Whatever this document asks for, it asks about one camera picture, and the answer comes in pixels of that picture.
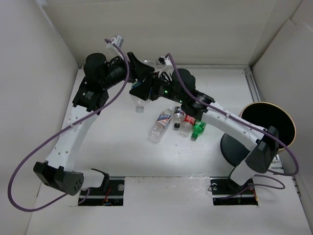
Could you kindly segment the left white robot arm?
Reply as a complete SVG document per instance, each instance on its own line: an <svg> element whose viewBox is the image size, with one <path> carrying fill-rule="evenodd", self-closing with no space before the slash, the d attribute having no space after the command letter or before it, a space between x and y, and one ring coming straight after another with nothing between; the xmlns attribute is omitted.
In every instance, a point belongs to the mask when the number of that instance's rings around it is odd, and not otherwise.
<svg viewBox="0 0 313 235"><path fill-rule="evenodd" d="M35 163L33 168L44 185L71 196L82 188L98 194L108 191L110 177L107 173L94 168L84 173L76 172L74 166L80 146L99 116L95 111L104 107L109 99L108 89L125 80L127 70L130 70L131 83L143 80L156 70L154 61L139 60L132 52L127 57L127 63L119 56L108 61L102 53L86 57L85 76L72 101L67 122L69 129L60 135L45 161Z"/></svg>

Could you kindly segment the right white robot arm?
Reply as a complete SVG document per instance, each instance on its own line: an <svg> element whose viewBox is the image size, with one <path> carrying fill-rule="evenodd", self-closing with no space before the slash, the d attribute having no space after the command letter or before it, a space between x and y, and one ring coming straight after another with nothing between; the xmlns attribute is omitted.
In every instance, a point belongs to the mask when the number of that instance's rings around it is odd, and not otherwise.
<svg viewBox="0 0 313 235"><path fill-rule="evenodd" d="M271 150L278 144L277 137L223 109L212 97L198 91L190 71L177 69L172 75L158 75L153 68L148 68L139 74L131 72L131 82L131 95L145 101L163 97L180 103L186 115L220 129L248 150L226 180L230 192L237 193L250 178L267 172L274 157Z"/></svg>

